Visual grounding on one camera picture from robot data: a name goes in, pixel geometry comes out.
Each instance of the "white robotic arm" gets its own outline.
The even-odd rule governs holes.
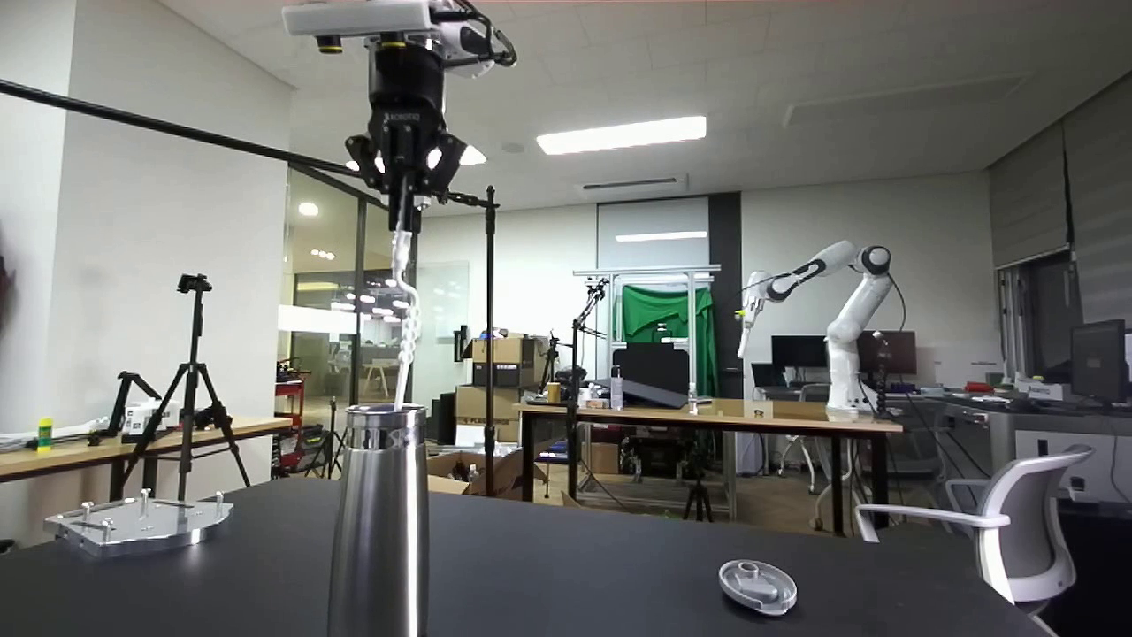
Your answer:
[[[745,355],[745,333],[754,331],[754,324],[766,307],[766,300],[780,305],[795,286],[802,286],[832,269],[845,269],[848,262],[851,262],[851,244],[833,240],[795,269],[784,269],[775,275],[749,269],[745,286],[743,286],[738,358]]]
[[[870,388],[859,382],[859,355],[855,355],[855,335],[863,325],[872,319],[879,300],[892,290],[887,275],[892,253],[879,244],[863,248],[859,255],[851,253],[848,240],[833,240],[825,253],[818,253],[809,262],[764,275],[749,272],[743,286],[743,341],[738,341],[738,358],[745,360],[745,335],[764,311],[766,300],[784,300],[795,286],[832,272],[832,269],[859,269],[859,286],[851,296],[841,305],[837,319],[825,331],[825,347],[826,347],[826,418],[855,418],[872,404]]]

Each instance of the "computer monitor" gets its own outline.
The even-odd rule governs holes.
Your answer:
[[[613,352],[613,364],[624,372],[625,404],[686,404],[686,352],[673,345],[625,345],[625,352]]]
[[[855,358],[863,375],[916,375],[916,333],[859,333]]]
[[[771,335],[775,367],[826,367],[825,335]]]
[[[1129,399],[1124,324],[1085,324],[1072,333],[1072,397]]]

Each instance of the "table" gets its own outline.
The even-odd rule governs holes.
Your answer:
[[[277,436],[290,432],[290,418],[259,418],[259,421],[234,421],[234,438],[259,438],[259,436]],[[205,427],[191,436],[191,445],[225,445],[219,427]],[[157,457],[181,449],[181,427],[161,432],[150,449],[145,449],[145,469],[142,469],[142,485],[157,480]],[[61,476],[61,470],[82,470],[82,469],[104,469],[111,464],[111,500],[119,500],[118,477],[126,469],[134,452],[134,444],[119,438],[104,438],[98,445],[87,444],[55,444],[51,452],[35,449],[13,449],[0,452],[0,480],[23,480],[35,476]]]
[[[525,425],[525,500],[534,496],[534,427],[542,425],[565,425],[565,407],[542,407],[542,404],[519,404],[516,407]],[[872,462],[872,500],[887,504],[887,438],[898,436],[903,425],[895,421],[872,421],[872,418],[851,418],[851,421],[826,421],[825,407],[806,404],[749,404],[749,399],[706,399],[701,407],[664,411],[664,407],[581,407],[581,421],[609,421],[609,425],[668,425],[668,427],[719,427],[719,432],[790,432],[790,436],[826,436],[832,438],[832,517],[833,535],[845,535],[841,519],[841,438],[870,438],[870,462]],[[568,496],[575,496],[575,432],[565,432],[568,438]]]
[[[317,637],[336,480],[234,491],[219,538],[98,565],[67,544],[0,555],[0,634],[13,637]],[[799,607],[762,621],[713,570],[764,559]],[[1041,637],[963,570],[957,538],[832,541],[738,523],[427,496],[433,637]]]

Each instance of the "metal pole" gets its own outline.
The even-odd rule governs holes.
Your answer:
[[[487,235],[487,266],[484,266],[484,324],[487,324],[487,345],[484,345],[484,480],[487,496],[494,496],[494,187],[487,187],[484,204],[484,235]]]
[[[361,375],[361,295],[365,295],[365,230],[369,230],[369,214],[365,200],[356,203],[356,237],[354,237],[354,345],[349,345],[349,404],[356,404],[356,375]]]
[[[325,160],[316,160],[316,155],[298,155],[298,154],[284,154],[284,150],[272,150],[272,144],[255,144],[255,142],[243,142],[243,137],[225,137],[225,136],[211,136],[211,132],[201,132],[201,129],[185,129],[185,125],[173,125],[173,121],[126,114],[126,109],[111,109],[104,104],[55,95],[55,93],[43,93],[43,90],[30,90],[30,84],[13,84],[13,83],[5,83],[5,77],[0,77],[0,93],[29,98],[29,104],[55,108],[55,109],[74,109],[74,114],[131,125],[131,129],[150,129],[150,132],[173,136],[173,137],[191,137],[191,142],[201,142],[201,144],[223,144],[223,150],[238,150],[238,154],[249,154],[249,155],[264,155],[264,160],[317,167],[325,175],[356,178],[356,171],[349,171],[344,164],[325,164]]]

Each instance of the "ceiling panel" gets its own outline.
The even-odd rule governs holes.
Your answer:
[[[365,49],[284,36],[298,0],[165,0],[292,84],[292,150],[344,160],[369,125]],[[448,77],[448,132],[487,154],[460,187],[513,210],[575,185],[686,175],[693,187],[784,187],[984,171],[1132,72],[1113,0],[480,0],[519,68]],[[706,142],[545,160],[565,125],[706,114]]]

